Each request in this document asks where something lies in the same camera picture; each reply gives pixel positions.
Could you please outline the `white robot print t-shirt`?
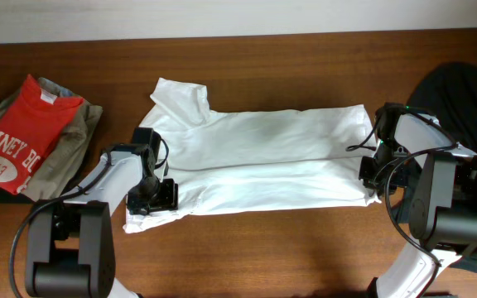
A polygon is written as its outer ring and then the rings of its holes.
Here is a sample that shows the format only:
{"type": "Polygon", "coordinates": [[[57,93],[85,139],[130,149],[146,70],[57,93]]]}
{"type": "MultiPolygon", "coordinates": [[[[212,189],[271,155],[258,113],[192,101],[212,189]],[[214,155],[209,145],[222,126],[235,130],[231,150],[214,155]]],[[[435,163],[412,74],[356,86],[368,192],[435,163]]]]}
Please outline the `white robot print t-shirt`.
{"type": "Polygon", "coordinates": [[[202,84],[159,79],[143,127],[167,143],[160,155],[179,186],[178,207],[128,215],[126,233],[188,215],[365,207],[377,201],[358,178],[374,144],[363,105],[220,113],[202,84]]]}

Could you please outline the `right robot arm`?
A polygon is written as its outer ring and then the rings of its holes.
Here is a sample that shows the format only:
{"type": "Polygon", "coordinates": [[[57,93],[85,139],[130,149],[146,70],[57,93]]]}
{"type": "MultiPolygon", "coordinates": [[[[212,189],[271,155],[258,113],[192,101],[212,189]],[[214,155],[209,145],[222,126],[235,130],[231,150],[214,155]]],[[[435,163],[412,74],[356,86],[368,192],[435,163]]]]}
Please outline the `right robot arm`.
{"type": "Polygon", "coordinates": [[[368,297],[423,297],[452,263],[477,251],[477,153],[461,145],[423,109],[386,103],[370,133],[378,138],[362,158],[359,179],[383,198],[412,186],[408,227],[394,228],[406,245],[392,266],[369,284],[368,297]]]}

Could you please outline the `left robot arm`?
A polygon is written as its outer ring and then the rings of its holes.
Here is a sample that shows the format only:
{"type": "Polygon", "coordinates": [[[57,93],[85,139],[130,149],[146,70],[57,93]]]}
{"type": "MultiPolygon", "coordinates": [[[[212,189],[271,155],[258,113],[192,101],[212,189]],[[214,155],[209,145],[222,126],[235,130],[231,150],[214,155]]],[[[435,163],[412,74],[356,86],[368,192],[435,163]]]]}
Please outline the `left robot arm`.
{"type": "Polygon", "coordinates": [[[37,205],[24,219],[26,293],[31,297],[134,297],[116,277],[111,216],[175,210],[178,186],[157,159],[164,141],[118,144],[74,189],[37,205]]]}

